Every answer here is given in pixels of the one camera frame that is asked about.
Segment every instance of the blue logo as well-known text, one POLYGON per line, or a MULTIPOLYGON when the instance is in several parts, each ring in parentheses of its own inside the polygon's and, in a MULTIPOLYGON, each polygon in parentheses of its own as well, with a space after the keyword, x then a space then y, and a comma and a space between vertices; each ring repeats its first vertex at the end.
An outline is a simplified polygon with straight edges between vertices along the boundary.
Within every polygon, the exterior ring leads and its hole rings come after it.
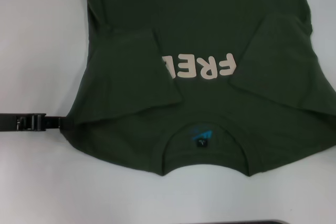
POLYGON ((210 139, 212 137, 212 131, 206 131, 206 132, 203 132, 197 136, 194 136, 193 137, 193 140, 198 140, 200 138, 203 138, 203 139, 210 139))

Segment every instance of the white letter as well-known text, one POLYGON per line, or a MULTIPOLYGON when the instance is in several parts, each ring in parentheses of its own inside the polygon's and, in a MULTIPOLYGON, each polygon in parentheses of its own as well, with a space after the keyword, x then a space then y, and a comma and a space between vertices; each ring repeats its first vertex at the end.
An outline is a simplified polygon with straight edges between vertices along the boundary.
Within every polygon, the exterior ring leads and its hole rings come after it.
POLYGON ((209 63, 202 58, 198 58, 197 62, 203 66, 201 70, 201 76, 206 80, 215 79, 218 76, 216 60, 213 56, 209 57, 209 63))
POLYGON ((166 62, 166 67, 173 77, 173 79, 176 78, 176 73, 175 73, 175 68, 174 68, 174 61, 172 56, 163 56, 162 57, 163 61, 166 62))
POLYGON ((229 69, 223 69, 219 72, 219 74, 221 76, 230 76, 231 74, 234 73, 234 71, 236 70, 236 62, 235 59, 233 58, 232 54, 227 54, 226 55, 226 59, 227 60, 223 60, 221 62, 219 62, 219 65, 223 68, 223 67, 230 67, 229 69))
POLYGON ((178 72, 177 76, 182 78, 194 78, 196 77, 196 65, 194 55, 179 55, 181 60, 187 60, 186 63, 179 63, 179 68, 187 68, 188 72, 178 72))

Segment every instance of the white table surface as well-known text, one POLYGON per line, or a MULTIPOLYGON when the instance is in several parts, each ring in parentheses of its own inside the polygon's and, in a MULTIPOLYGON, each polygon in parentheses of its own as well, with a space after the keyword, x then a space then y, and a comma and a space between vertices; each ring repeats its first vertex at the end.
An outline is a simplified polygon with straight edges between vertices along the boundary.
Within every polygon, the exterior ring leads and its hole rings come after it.
MULTIPOLYGON (((336 88, 336 0, 309 0, 336 88)), ((0 112, 66 115, 88 47, 86 0, 0 0, 0 112)), ((72 148, 57 130, 0 134, 1 224, 336 223, 336 148, 251 178, 198 165, 160 177, 72 148)))

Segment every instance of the green fabric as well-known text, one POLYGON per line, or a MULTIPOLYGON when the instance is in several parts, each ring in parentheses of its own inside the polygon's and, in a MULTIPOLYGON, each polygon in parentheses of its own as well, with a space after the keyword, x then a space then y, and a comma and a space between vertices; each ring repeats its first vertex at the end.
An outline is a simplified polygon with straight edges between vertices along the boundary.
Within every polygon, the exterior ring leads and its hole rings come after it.
POLYGON ((306 0, 88 0, 88 17, 76 127, 63 131, 75 148, 159 175, 251 176, 336 145, 306 0))

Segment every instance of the dark green t-shirt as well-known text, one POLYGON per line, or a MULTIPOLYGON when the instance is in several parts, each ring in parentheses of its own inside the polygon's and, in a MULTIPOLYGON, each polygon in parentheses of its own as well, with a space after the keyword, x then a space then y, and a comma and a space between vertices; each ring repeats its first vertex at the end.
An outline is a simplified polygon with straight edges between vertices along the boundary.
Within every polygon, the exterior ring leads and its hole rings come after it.
POLYGON ((89 57, 63 131, 77 149, 159 175, 248 176, 336 144, 336 93, 306 0, 88 0, 89 57))

